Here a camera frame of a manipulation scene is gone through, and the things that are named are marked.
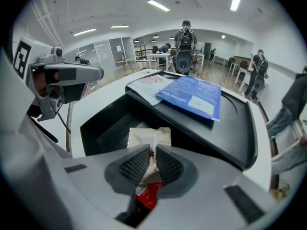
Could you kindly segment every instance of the man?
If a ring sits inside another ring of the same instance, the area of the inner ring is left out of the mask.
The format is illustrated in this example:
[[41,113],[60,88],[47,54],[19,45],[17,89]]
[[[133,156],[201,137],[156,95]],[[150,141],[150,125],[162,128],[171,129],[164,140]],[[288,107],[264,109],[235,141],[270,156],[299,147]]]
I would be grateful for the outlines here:
[[194,48],[192,50],[194,50],[196,48],[196,45],[197,45],[197,37],[196,35],[194,34],[193,31],[191,31],[191,23],[190,21],[184,21],[182,22],[182,29],[179,29],[175,36],[174,36],[174,44],[175,44],[175,47],[177,48],[178,47],[178,41],[179,41],[179,36],[182,35],[186,30],[189,30],[190,33],[193,34],[193,38],[194,38]]
[[171,48],[171,45],[169,43],[165,44],[165,46],[162,46],[157,52],[156,54],[160,54],[161,52],[163,53],[167,53],[168,50]]
[[307,162],[307,134],[304,134],[300,141],[272,158],[272,175],[288,171],[305,162]]
[[90,65],[89,60],[81,58],[81,56],[76,56],[75,57],[75,62],[79,63],[79,64]]
[[276,117],[267,124],[269,138],[282,132],[289,124],[298,119],[307,102],[307,67],[297,74],[295,81],[282,99],[282,108]]
[[80,63],[80,60],[81,60],[81,56],[76,56],[76,57],[75,57],[75,62],[76,62],[76,63]]
[[212,62],[215,52],[216,52],[216,49],[215,49],[215,48],[214,48],[213,50],[210,51],[209,62]]
[[[251,73],[251,76],[250,76],[248,88],[246,89],[245,93],[242,94],[244,97],[247,97],[249,95],[251,89],[253,88],[254,83],[255,83],[255,79],[256,79],[256,76],[257,76],[257,71],[259,70],[259,68],[261,66],[268,68],[268,61],[264,57],[263,51],[261,49],[259,49],[257,55],[254,56],[254,58],[251,62],[251,66],[253,68],[253,72]],[[252,95],[251,95],[252,101],[255,100],[256,95],[257,95],[257,91],[254,90]]]

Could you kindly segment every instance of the speaker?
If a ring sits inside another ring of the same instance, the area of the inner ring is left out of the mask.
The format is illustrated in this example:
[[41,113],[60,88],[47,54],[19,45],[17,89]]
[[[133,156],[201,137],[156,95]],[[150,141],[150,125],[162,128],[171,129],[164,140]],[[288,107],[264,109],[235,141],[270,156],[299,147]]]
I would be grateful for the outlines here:
[[258,75],[255,78],[254,90],[256,92],[260,92],[262,90],[262,88],[263,88],[263,85],[264,85],[264,77],[261,76],[261,75]]
[[192,65],[193,55],[191,51],[180,50],[177,53],[176,67],[181,73],[186,73]]

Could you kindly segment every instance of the blue book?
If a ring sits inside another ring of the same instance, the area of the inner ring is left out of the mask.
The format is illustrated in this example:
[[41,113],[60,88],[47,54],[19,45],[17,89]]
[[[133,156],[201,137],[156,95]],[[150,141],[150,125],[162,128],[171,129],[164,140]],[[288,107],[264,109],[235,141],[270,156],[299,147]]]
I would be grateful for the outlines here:
[[173,81],[156,96],[202,117],[220,121],[221,87],[190,76]]

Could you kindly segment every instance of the white table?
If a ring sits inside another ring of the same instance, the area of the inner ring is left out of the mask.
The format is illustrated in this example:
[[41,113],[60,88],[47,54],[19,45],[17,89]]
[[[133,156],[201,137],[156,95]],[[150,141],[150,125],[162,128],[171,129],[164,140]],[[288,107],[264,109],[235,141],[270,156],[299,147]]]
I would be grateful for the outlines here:
[[[158,70],[144,69],[116,80],[84,97],[73,106],[71,119],[71,152],[74,158],[85,157],[80,127],[103,108],[123,96],[125,94],[125,87],[129,82],[154,72],[158,72]],[[243,102],[249,102],[243,96],[228,89],[222,88],[222,90]],[[268,191],[271,182],[271,148],[268,132],[259,107],[252,102],[250,102],[250,106],[253,119],[255,120],[258,156],[253,166],[244,171],[243,174]]]
[[216,59],[216,58],[222,59],[222,60],[223,60],[223,66],[225,66],[225,64],[226,64],[226,59],[221,58],[221,57],[218,57],[218,56],[214,56],[214,57],[213,57],[213,63],[215,63],[215,59]]
[[150,63],[150,57],[157,57],[157,58],[166,58],[166,71],[168,71],[168,57],[170,56],[171,54],[169,53],[166,53],[166,54],[150,54],[150,55],[147,55],[148,58],[148,62],[149,62],[149,68],[151,69],[152,68],[152,65]]
[[203,62],[205,60],[205,55],[204,54],[194,54],[194,55],[197,55],[197,56],[201,56],[202,57],[202,60],[201,60],[201,66],[203,66]]
[[231,71],[232,66],[234,66],[234,68],[232,69],[231,75],[234,74],[235,68],[238,67],[239,65],[237,63],[235,63],[235,62],[231,62],[231,65],[230,65],[230,68],[229,68],[229,72]]
[[[247,71],[246,69],[243,69],[243,68],[240,67],[239,72],[238,72],[238,75],[236,76],[235,84],[236,84],[236,82],[238,81],[241,72],[245,73],[245,77],[244,77],[244,79],[242,80],[241,86],[240,86],[240,88],[239,88],[239,92],[242,91],[242,88],[243,88],[243,86],[244,86],[244,83],[247,83],[247,78],[246,78],[246,76],[247,76],[247,75],[251,76],[251,73],[250,73],[249,71]],[[268,87],[268,84],[266,84],[266,83],[264,82],[263,89],[260,91],[259,96],[263,93],[263,91],[264,91],[264,89],[265,89],[266,87]]]

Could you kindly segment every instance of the ceiling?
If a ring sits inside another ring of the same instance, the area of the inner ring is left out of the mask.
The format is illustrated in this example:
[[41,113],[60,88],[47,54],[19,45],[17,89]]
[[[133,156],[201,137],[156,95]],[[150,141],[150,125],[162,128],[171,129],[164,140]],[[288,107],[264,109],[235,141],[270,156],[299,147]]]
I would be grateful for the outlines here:
[[[206,22],[217,19],[224,23],[227,21],[245,23],[257,29],[259,25],[272,18],[278,18],[282,14],[282,10],[276,6],[276,3],[272,3],[272,0],[242,0],[237,12],[230,11],[232,0],[155,0],[169,8],[170,12],[164,12],[148,4],[148,0],[45,1],[56,33],[64,46],[88,37],[90,34],[113,32],[115,29],[110,29],[112,25],[127,24],[130,27],[122,30],[131,34],[147,26],[153,26],[154,31],[163,31],[164,25],[175,19],[182,21],[188,17],[191,23],[193,20]],[[41,0],[36,0],[36,3],[41,8]],[[35,19],[34,22],[36,25],[29,26],[28,30],[35,36],[38,32],[33,28],[40,25]],[[74,33],[92,28],[97,30],[94,33],[73,36]]]

